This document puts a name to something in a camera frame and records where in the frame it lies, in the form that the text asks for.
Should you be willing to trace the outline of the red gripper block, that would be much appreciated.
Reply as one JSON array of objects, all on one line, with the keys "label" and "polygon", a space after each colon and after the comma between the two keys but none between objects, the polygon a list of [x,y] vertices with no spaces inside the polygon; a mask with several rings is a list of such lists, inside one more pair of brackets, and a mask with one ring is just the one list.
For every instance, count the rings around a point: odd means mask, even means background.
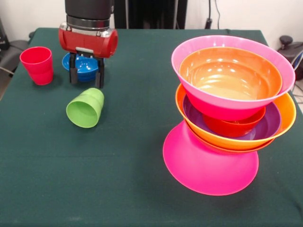
[{"label": "red gripper block", "polygon": [[117,49],[117,30],[111,28],[104,31],[81,30],[72,28],[66,22],[63,22],[59,27],[59,42],[64,50],[71,52],[69,59],[70,82],[76,84],[78,81],[77,68],[75,66],[76,53],[82,53],[98,58],[95,86],[103,88],[105,76],[104,58],[110,58]]}]

